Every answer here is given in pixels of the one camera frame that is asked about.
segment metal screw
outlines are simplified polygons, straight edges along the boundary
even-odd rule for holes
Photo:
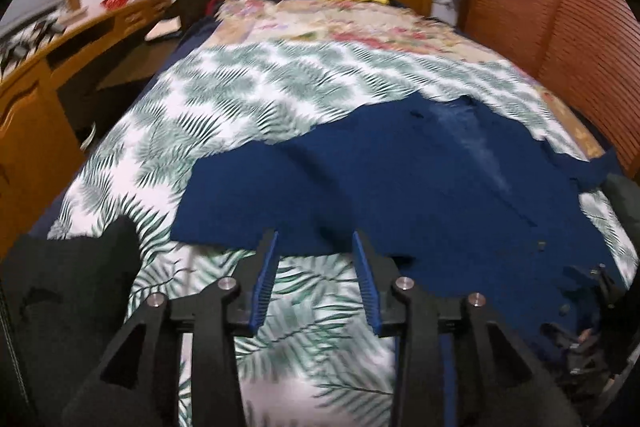
[[[233,277],[223,277],[218,281],[218,288],[221,290],[230,290],[234,288],[237,283]]]
[[[152,308],[158,308],[164,304],[166,297],[163,293],[152,293],[146,298],[146,303]]]
[[[415,282],[411,277],[398,277],[396,279],[396,286],[403,291],[410,290],[415,286]]]
[[[479,308],[480,306],[484,306],[486,304],[486,298],[484,297],[484,295],[478,292],[471,293],[468,296],[467,300],[469,301],[469,304],[475,306],[476,308]]]

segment navy blue shirt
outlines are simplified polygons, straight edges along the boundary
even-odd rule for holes
[[[198,160],[171,238],[253,250],[274,228],[281,255],[322,255],[350,251],[362,229],[426,290],[479,291],[530,345],[552,353],[540,324],[578,328],[576,306],[559,314],[575,289],[563,268],[605,263],[622,280],[578,202],[613,168],[609,155],[555,153],[471,98],[413,94],[286,142]]]

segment louvered door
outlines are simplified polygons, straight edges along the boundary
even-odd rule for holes
[[[580,110],[640,168],[640,25],[625,0],[471,0],[464,28]]]

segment floral blanket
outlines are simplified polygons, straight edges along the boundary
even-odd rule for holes
[[[457,34],[437,20],[411,9],[376,3],[325,0],[227,0],[218,18],[221,25],[204,46],[268,40],[361,42],[371,48],[463,60],[479,64],[504,60],[494,51]],[[602,147],[571,110],[523,71],[549,110],[587,158],[603,154]]]
[[[143,257],[128,314],[153,292],[197,293],[252,254],[169,241],[198,158],[253,139],[299,136],[361,105],[416,91],[442,101],[472,96],[554,149],[582,157],[536,90],[505,60],[473,64],[359,42],[213,46],[176,62],[111,130],[70,186],[49,237],[100,235],[126,214],[136,223]],[[609,202],[596,191],[582,194],[580,205],[629,281],[636,254]],[[251,426],[388,425],[394,342],[367,326],[348,255],[282,259],[265,324],[255,338],[236,339],[236,359]],[[182,427],[191,425],[190,361],[185,335]]]

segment wooden desk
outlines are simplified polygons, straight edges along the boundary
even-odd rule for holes
[[[0,83],[0,259],[84,161],[56,89],[100,54],[158,20],[171,0],[133,0],[87,16]]]

